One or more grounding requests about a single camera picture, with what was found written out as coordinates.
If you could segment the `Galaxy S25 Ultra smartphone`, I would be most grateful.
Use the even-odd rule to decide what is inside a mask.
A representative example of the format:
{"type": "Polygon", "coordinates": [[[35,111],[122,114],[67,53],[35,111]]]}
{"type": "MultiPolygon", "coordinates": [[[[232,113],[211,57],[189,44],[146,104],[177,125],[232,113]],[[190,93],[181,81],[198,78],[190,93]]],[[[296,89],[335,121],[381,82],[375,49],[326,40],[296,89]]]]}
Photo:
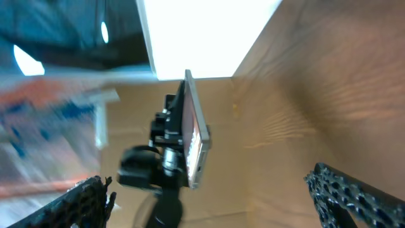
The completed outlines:
{"type": "Polygon", "coordinates": [[[196,81],[190,70],[185,71],[182,134],[189,187],[200,185],[211,138],[200,104],[196,81]]]}

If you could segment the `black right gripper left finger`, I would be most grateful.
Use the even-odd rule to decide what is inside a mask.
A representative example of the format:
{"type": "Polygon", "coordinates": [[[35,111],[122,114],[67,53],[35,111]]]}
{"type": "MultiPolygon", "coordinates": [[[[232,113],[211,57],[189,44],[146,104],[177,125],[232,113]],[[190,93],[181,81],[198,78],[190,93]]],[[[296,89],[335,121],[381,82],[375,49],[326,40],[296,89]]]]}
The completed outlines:
{"type": "Polygon", "coordinates": [[[59,198],[8,228],[106,228],[116,193],[107,195],[112,178],[96,175],[82,180],[59,198]]]}

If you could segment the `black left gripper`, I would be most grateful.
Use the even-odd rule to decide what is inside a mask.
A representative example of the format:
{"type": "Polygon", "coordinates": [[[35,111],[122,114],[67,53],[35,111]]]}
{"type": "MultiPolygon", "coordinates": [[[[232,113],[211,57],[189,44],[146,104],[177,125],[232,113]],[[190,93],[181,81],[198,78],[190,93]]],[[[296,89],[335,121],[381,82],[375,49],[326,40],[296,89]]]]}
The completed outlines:
{"type": "Polygon", "coordinates": [[[168,178],[179,187],[187,185],[182,120],[185,81],[181,81],[175,94],[165,96],[163,111],[155,114],[151,122],[150,145],[163,150],[162,168],[168,178]]]}

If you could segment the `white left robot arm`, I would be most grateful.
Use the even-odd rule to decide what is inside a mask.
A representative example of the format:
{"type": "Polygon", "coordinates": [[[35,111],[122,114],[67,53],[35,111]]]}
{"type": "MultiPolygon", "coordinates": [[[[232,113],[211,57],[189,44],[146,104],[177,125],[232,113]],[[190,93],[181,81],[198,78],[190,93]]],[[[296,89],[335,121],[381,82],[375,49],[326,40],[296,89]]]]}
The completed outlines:
{"type": "Polygon", "coordinates": [[[180,190],[187,187],[184,140],[182,135],[185,81],[176,94],[165,96],[164,109],[151,122],[147,145],[127,149],[118,169],[118,182],[154,194],[157,202],[146,227],[178,227],[183,205],[180,190]]]}

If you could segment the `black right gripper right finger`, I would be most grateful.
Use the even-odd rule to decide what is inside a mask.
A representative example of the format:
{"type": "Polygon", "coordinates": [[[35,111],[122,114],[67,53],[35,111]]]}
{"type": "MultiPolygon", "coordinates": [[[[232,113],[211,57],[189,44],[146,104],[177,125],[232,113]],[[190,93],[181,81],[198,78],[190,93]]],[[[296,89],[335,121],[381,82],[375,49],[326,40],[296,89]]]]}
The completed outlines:
{"type": "Polygon", "coordinates": [[[404,228],[404,201],[317,163],[304,178],[322,227],[356,227],[353,218],[368,227],[404,228]]]}

